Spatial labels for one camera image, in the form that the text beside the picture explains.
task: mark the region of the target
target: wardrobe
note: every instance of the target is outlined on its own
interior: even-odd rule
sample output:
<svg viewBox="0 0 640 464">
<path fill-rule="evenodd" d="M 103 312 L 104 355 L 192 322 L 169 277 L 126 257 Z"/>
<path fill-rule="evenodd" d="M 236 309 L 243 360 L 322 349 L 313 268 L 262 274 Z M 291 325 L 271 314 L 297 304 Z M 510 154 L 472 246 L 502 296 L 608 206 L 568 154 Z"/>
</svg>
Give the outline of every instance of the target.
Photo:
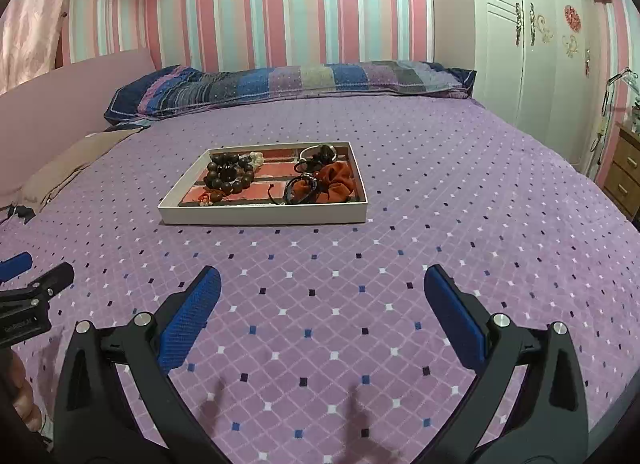
<svg viewBox="0 0 640 464">
<path fill-rule="evenodd" d="M 597 112 L 593 0 L 475 0 L 474 97 L 579 168 Z"/>
</svg>

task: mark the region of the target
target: bed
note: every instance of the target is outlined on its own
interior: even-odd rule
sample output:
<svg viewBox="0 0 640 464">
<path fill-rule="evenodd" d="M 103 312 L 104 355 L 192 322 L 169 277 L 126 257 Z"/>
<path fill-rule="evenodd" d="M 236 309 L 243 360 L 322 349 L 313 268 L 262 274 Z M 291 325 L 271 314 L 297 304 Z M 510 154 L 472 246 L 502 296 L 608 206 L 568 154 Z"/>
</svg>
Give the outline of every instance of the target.
<svg viewBox="0 0 640 464">
<path fill-rule="evenodd" d="M 159 200 L 206 148 L 296 140 L 351 141 L 369 195 L 366 223 L 161 223 Z M 17 347 L 50 411 L 76 321 L 123 324 L 204 265 L 217 267 L 221 299 L 170 376 L 239 464 L 418 455 L 473 378 L 424 297 L 424 271 L 436 263 L 490 312 L 521 326 L 568 325 L 592 428 L 638 369 L 639 244 L 594 184 L 472 99 L 368 94 L 157 122 L 27 225 L 0 226 L 0 260 L 34 258 L 18 283 L 61 260 L 76 270 L 75 285 L 51 302 L 49 336 Z M 521 376 L 485 440 L 500 433 Z M 145 436 L 159 441 L 135 384 L 122 379 Z"/>
</svg>

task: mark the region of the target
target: long patchwork pillow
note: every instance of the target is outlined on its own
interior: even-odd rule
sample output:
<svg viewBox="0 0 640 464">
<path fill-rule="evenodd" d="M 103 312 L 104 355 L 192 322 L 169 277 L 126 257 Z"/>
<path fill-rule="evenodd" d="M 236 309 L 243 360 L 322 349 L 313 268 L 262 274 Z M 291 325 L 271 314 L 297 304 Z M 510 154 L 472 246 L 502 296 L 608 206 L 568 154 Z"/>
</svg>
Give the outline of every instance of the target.
<svg viewBox="0 0 640 464">
<path fill-rule="evenodd" d="M 161 120 L 187 112 L 354 92 L 464 99 L 476 72 L 421 61 L 371 61 L 206 73 L 171 66 L 120 88 L 104 117 L 111 123 Z"/>
</svg>

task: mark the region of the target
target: wooden cabinet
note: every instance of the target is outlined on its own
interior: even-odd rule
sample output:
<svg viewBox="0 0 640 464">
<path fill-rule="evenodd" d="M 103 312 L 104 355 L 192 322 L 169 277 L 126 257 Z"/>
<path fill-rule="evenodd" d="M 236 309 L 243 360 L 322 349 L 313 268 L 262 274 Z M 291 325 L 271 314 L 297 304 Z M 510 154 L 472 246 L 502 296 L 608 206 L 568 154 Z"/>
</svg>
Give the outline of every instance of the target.
<svg viewBox="0 0 640 464">
<path fill-rule="evenodd" d="M 604 193 L 631 221 L 640 210 L 639 164 L 640 136 L 621 126 L 613 164 L 604 183 Z"/>
<path fill-rule="evenodd" d="M 575 165 L 593 121 L 593 11 L 592 0 L 476 0 L 474 97 Z"/>
</svg>

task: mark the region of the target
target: metal screw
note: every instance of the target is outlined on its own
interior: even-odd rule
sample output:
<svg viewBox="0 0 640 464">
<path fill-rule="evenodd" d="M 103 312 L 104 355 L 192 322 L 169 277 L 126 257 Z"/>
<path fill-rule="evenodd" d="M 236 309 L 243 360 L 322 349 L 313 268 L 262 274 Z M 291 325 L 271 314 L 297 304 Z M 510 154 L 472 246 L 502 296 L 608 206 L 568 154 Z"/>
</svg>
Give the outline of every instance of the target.
<svg viewBox="0 0 640 464">
<path fill-rule="evenodd" d="M 76 332 L 78 334 L 84 334 L 91 328 L 91 324 L 87 320 L 83 320 L 76 325 Z"/>
<path fill-rule="evenodd" d="M 133 323 L 139 327 L 149 325 L 149 323 L 151 323 L 151 314 L 148 312 L 141 312 L 133 319 Z"/>
<path fill-rule="evenodd" d="M 561 321 L 556 321 L 554 323 L 554 330 L 556 331 L 556 334 L 566 334 L 566 325 Z"/>
<path fill-rule="evenodd" d="M 494 323 L 498 326 L 498 327 L 508 327 L 511 323 L 511 320 L 509 319 L 509 316 L 507 316 L 506 314 L 496 314 L 494 316 Z"/>
</svg>

